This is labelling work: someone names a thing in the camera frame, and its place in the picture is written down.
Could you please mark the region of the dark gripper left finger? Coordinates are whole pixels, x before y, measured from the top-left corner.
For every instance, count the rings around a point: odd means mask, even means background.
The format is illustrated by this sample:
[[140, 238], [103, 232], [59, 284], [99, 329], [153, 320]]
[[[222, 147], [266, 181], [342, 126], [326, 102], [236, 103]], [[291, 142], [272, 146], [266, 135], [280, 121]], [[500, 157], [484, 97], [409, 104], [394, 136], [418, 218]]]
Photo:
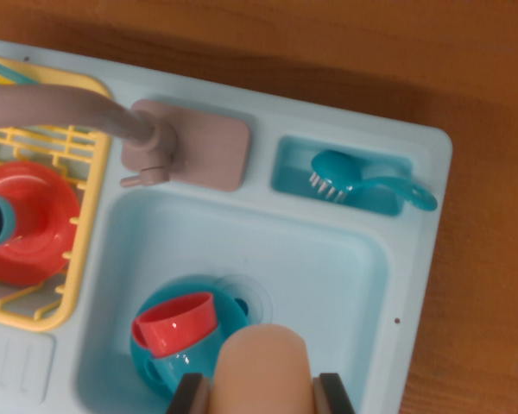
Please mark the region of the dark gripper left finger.
[[202, 373], [185, 373], [167, 408], [167, 414], [206, 414], [211, 381]]

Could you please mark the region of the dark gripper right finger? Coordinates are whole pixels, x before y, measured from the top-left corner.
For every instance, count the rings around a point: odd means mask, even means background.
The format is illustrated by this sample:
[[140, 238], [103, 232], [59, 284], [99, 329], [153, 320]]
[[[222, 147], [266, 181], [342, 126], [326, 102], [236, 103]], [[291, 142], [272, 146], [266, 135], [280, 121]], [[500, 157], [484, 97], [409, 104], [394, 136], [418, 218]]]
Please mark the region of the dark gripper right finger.
[[337, 373], [321, 373], [313, 378], [317, 414], [355, 414], [355, 409]]

